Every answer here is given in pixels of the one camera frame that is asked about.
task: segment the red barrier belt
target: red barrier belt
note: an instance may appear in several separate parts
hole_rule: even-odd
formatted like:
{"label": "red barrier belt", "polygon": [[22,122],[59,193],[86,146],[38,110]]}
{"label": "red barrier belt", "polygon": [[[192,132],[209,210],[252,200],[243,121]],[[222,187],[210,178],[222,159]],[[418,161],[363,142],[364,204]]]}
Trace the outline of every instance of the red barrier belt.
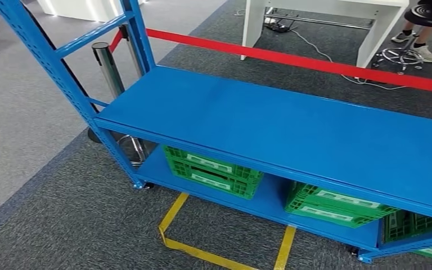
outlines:
{"label": "red barrier belt", "polygon": [[123,35],[122,35],[121,31],[118,30],[118,32],[113,37],[113,40],[112,40],[112,42],[109,45],[110,52],[113,52],[116,49],[116,46],[118,45],[118,43],[120,43],[120,41],[122,40],[122,38],[123,38]]}
{"label": "red barrier belt", "polygon": [[277,62],[281,64],[299,66],[306,69],[319,70],[335,74],[343,74],[350,77],[359,77],[368,80],[374,80],[376,82],[390,83],[399,86],[408,86],[432,91],[432,79],[428,78],[411,75],[399,75],[396,73],[381,70],[363,69],[361,67],[346,64],[332,63],[329,61],[323,61],[296,55],[288,55],[286,53],[268,51],[266,49],[249,48],[237,44],[230,44],[204,38],[190,37],[187,35],[168,33],[154,29],[146,29],[146,31],[149,37],[164,39],[167,41],[174,41],[221,52],[234,53],[236,55],[245,55],[252,58]]}

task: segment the white desk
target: white desk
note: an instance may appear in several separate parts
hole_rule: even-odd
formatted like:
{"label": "white desk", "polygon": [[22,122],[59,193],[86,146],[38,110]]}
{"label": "white desk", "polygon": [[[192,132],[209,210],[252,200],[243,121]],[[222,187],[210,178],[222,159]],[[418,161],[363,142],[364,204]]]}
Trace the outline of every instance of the white desk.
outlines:
{"label": "white desk", "polygon": [[358,49],[357,66],[365,68],[409,3],[410,0],[246,0],[242,45],[253,47],[258,41],[266,7],[374,19]]}
{"label": "white desk", "polygon": [[46,14],[90,21],[109,21],[123,13],[119,0],[37,0]]}

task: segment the lower shelf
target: lower shelf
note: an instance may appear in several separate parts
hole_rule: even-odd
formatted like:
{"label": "lower shelf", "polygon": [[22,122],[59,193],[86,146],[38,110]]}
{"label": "lower shelf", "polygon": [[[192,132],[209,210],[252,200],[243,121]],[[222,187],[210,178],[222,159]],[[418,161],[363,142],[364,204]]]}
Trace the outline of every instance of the lower shelf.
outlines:
{"label": "lower shelf", "polygon": [[137,177],[147,182],[185,192],[275,222],[288,224],[352,246],[366,250],[377,250],[380,220],[359,228],[348,228],[285,212],[284,204],[292,182],[289,179],[265,174],[253,199],[245,200],[172,175],[161,147],[157,147],[139,168]]}

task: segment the person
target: person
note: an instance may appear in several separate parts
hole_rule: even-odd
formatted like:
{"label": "person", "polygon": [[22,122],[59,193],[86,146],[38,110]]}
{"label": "person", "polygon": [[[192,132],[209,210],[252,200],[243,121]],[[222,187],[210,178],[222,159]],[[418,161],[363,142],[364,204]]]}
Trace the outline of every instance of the person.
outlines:
{"label": "person", "polygon": [[[421,0],[418,2],[418,5],[429,5],[430,9],[432,9],[432,0]],[[414,26],[414,23],[407,21],[403,30],[396,36],[392,37],[391,41],[402,43],[411,39],[414,35]],[[411,50],[419,53],[423,57],[424,62],[427,63],[432,63],[432,52],[428,49],[428,45],[426,44],[431,34],[432,27],[423,27],[419,36],[416,38],[415,42],[410,48]]]}

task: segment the person's leg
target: person's leg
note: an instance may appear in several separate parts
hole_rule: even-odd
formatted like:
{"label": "person's leg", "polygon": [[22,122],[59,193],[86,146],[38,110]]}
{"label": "person's leg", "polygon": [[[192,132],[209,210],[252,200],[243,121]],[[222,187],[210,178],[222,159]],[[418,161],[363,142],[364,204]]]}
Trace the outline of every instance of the person's leg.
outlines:
{"label": "person's leg", "polygon": [[423,29],[420,32],[420,36],[416,38],[415,46],[417,44],[426,44],[431,34],[432,34],[432,27],[423,27]]}
{"label": "person's leg", "polygon": [[420,32],[420,36],[416,38],[412,45],[412,50],[418,52],[424,59],[425,62],[432,63],[432,52],[428,50],[426,42],[432,34],[432,27],[423,27]]}
{"label": "person's leg", "polygon": [[412,38],[414,23],[407,21],[403,30],[396,36],[391,38],[391,41],[402,43]]}
{"label": "person's leg", "polygon": [[407,23],[405,24],[405,27],[403,28],[403,31],[411,31],[411,30],[413,30],[414,26],[415,26],[414,23],[407,21]]}

